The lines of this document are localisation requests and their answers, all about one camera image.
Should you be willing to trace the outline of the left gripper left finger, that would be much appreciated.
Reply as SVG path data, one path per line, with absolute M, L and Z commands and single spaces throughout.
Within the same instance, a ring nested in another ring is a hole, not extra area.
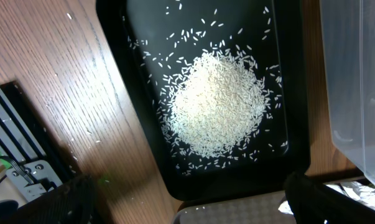
M 91 176 L 80 175 L 0 217 L 0 223 L 89 223 L 93 218 L 96 190 Z

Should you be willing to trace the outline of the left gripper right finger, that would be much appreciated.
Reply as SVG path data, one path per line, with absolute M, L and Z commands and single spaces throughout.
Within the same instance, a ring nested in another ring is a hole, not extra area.
M 285 196 L 296 223 L 375 223 L 375 210 L 309 179 L 292 173 L 284 182 Z

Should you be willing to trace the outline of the pile of white rice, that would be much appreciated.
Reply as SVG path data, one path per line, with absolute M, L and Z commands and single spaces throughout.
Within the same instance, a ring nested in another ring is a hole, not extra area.
M 287 152 L 273 1 L 127 1 L 122 19 L 178 174 Z

